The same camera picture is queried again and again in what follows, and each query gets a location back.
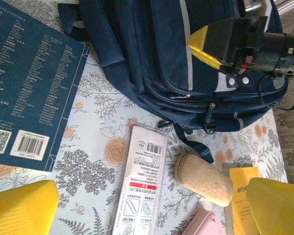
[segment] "white packaging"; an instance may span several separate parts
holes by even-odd
[[[154,234],[167,137],[133,126],[113,235]]]

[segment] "dark blue book cover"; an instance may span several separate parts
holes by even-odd
[[[0,0],[0,164],[52,171],[88,53]]]

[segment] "backpack strap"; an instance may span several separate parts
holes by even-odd
[[[195,150],[200,155],[200,157],[204,159],[206,162],[210,164],[214,162],[210,149],[206,145],[196,141],[189,141],[185,136],[184,129],[179,124],[175,123],[173,126],[175,129],[176,135],[179,137],[179,139],[183,143],[185,143],[186,145],[191,147],[193,150]]]
[[[68,7],[68,5],[59,4],[58,6],[61,8],[59,10],[61,23],[69,36],[76,38],[78,37],[77,34],[81,33],[85,38],[85,32],[87,32],[103,67],[125,60],[104,12],[101,0],[80,0],[79,7]],[[74,29],[74,23],[80,17],[85,24],[85,31],[84,29]]]

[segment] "floral tablecloth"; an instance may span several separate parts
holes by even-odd
[[[51,0],[6,0],[49,26],[61,30],[57,3]],[[52,173],[0,165],[0,191],[52,179],[60,202],[51,235],[105,235],[111,231],[122,181],[122,156],[129,119],[155,126],[159,118],[139,108],[105,78],[90,56],[73,103],[68,126]],[[155,234],[180,235],[199,208],[215,211],[224,224],[223,208],[182,187],[174,179],[177,158],[189,151],[172,128]],[[236,133],[208,136],[195,131],[190,140],[208,145],[214,166],[258,166],[261,176],[286,182],[272,111]]]

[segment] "white button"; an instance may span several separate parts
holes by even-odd
[[[248,79],[248,77],[243,77],[242,82],[243,82],[244,84],[248,84],[248,83],[249,83],[249,79]]]
[[[235,79],[231,77],[231,78],[229,79],[229,84],[230,84],[231,86],[233,86],[233,85],[235,84]]]

